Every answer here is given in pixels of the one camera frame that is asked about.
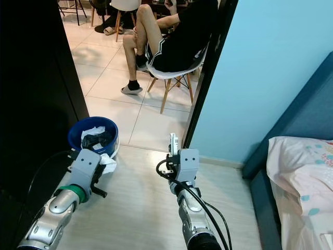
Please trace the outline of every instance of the pillow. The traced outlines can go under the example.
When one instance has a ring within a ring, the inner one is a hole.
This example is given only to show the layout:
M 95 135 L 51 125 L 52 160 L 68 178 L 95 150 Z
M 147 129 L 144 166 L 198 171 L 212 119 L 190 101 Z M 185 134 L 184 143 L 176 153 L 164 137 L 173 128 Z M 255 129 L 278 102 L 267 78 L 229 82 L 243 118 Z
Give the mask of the pillow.
M 333 141 L 271 138 L 267 175 L 288 192 L 297 213 L 333 212 Z

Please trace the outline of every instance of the man sitting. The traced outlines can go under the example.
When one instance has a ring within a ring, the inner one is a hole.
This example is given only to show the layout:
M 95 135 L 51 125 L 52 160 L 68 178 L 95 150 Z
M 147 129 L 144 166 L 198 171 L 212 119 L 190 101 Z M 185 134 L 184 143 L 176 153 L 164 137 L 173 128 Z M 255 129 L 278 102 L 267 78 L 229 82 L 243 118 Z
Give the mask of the man sitting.
M 176 5 L 176 0 L 165 0 L 171 15 L 158 20 L 149 5 L 139 7 L 134 35 L 123 38 L 130 81 L 122 88 L 122 93 L 142 91 L 136 80 L 136 70 L 146 70 L 147 61 L 162 72 L 183 71 L 207 45 L 217 16 L 217 0 L 197 0 L 179 14 Z M 162 37 L 161 29 L 172 26 L 176 26 L 174 32 Z

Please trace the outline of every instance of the wooden floor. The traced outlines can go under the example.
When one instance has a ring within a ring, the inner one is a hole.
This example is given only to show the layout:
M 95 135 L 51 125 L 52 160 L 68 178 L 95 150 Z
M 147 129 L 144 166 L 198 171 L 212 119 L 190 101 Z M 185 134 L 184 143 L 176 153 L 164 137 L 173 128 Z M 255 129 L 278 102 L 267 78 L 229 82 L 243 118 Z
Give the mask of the wooden floor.
M 93 194 L 78 207 L 57 249 L 185 250 L 176 196 L 155 172 L 163 159 L 162 152 L 121 146 L 115 172 L 97 185 L 108 196 Z M 250 191 L 239 170 L 200 164 L 196 186 L 224 214 L 233 249 L 261 249 Z M 222 220 L 213 214 L 227 237 Z

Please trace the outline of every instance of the black door frame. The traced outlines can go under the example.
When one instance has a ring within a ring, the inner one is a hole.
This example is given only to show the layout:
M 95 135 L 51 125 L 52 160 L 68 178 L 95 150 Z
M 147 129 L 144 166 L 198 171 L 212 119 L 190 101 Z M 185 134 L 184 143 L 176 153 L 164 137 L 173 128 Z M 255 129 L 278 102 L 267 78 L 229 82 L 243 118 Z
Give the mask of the black door frame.
M 186 130 L 182 140 L 182 148 L 189 148 L 190 146 L 204 100 L 206 99 L 210 83 L 213 79 L 217 63 L 219 62 L 219 58 L 227 38 L 238 0 L 226 0 L 224 5 L 223 2 L 224 1 L 221 0 L 215 25 L 218 29 L 212 33 L 210 39 L 196 94 L 193 100 L 194 104 L 192 105 L 187 120 Z

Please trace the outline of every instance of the black cable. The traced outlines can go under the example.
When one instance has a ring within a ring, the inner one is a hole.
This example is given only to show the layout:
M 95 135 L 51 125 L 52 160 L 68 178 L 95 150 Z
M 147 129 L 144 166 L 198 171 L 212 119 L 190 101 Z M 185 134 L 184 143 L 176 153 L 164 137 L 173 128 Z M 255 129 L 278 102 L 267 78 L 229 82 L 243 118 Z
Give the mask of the black cable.
M 17 234 L 18 234 L 18 231 L 19 231 L 19 228 L 20 228 L 20 224 L 21 224 L 21 220 L 22 220 L 22 216 L 23 216 L 23 212 L 25 211 L 25 207 L 26 207 L 26 204 L 27 204 L 27 200 L 29 198 L 29 195 L 30 195 L 30 192 L 31 192 L 31 188 L 32 188 L 32 185 L 36 179 L 36 176 L 39 174 L 40 170 L 46 165 L 46 163 L 53 159 L 54 157 L 56 156 L 59 156 L 61 154 L 68 154 L 70 151 L 60 151 L 60 152 L 57 152 L 53 155 L 51 155 L 49 158 L 47 158 L 37 169 L 37 171 L 35 172 L 35 174 L 33 175 L 32 179 L 31 179 L 31 182 L 30 182 L 30 186 L 29 186 L 29 189 L 27 191 L 27 194 L 25 196 L 25 199 L 24 201 L 22 202 L 22 207 L 21 207 L 21 212 L 20 212 L 20 216 L 19 216 L 19 219 L 18 219 L 18 222 L 17 222 L 17 227 L 16 227 L 16 232 L 14 234 L 14 237 L 12 238 L 12 246 L 11 248 L 14 249 L 14 244 L 15 244 L 15 239 L 17 237 Z
M 225 229 L 227 231 L 227 235 L 228 235 L 228 241 L 229 241 L 229 248 L 230 250 L 233 250 L 233 247 L 231 245 L 231 237 L 230 237 L 230 232 L 229 232 L 229 227 L 228 227 L 228 224 L 227 224 L 227 221 L 225 220 L 223 214 L 216 208 L 214 207 L 213 205 L 210 205 L 208 202 L 205 202 L 204 200 L 202 200 L 207 206 L 209 206 L 210 208 L 214 209 L 222 218 L 223 220 L 223 223 L 225 225 Z
M 184 188 L 187 192 L 189 192 L 196 200 L 197 202 L 202 206 L 202 208 L 206 211 L 208 217 L 211 219 L 213 225 L 215 226 L 216 230 L 217 230 L 217 233 L 219 234 L 221 240 L 222 240 L 222 244 L 224 246 L 224 248 L 226 250 L 229 250 L 229 247 L 224 239 L 224 236 L 221 232 L 221 229 L 219 228 L 219 225 L 217 224 L 216 220 L 214 219 L 213 215 L 210 213 L 209 209 L 207 208 L 207 206 L 204 204 L 204 202 L 202 201 L 202 199 L 200 197 L 198 197 L 188 186 L 186 186 L 185 184 L 181 183 L 180 181 L 178 180 L 175 180 L 175 179 L 172 179 L 170 178 L 169 176 L 165 176 L 163 175 L 163 173 L 159 170 L 160 166 L 163 164 L 163 163 L 167 163 L 167 160 L 162 160 L 160 161 L 157 166 L 156 166 L 156 172 L 159 176 L 171 181 L 171 182 L 174 182 L 178 185 L 180 185 L 182 188 Z

